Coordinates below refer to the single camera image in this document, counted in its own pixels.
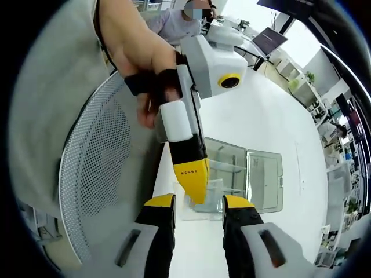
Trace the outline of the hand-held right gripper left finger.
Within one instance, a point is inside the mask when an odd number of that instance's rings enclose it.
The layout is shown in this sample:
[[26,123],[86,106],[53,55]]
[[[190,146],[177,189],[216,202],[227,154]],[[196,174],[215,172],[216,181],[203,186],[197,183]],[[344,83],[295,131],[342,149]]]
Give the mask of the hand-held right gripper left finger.
[[136,217],[128,204],[84,199],[68,215],[68,238],[81,262],[68,277],[168,277],[175,207],[173,193],[148,200]]

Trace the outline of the person's left hand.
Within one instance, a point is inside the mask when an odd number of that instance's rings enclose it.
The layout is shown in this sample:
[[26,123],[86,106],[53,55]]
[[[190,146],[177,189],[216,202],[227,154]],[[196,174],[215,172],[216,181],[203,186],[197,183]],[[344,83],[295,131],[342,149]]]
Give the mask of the person's left hand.
[[[155,33],[144,38],[135,37],[127,41],[120,39],[107,43],[108,51],[123,78],[153,71],[159,74],[164,70],[176,69],[176,51]],[[158,106],[151,91],[137,95],[137,118],[149,129],[154,128]]]

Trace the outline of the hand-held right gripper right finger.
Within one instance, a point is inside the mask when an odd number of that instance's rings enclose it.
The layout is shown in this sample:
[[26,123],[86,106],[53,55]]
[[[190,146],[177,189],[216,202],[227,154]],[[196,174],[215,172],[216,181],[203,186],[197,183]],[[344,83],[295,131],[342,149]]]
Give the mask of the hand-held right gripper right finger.
[[273,223],[265,223],[242,197],[223,196],[223,249],[229,277],[323,277],[301,246]]

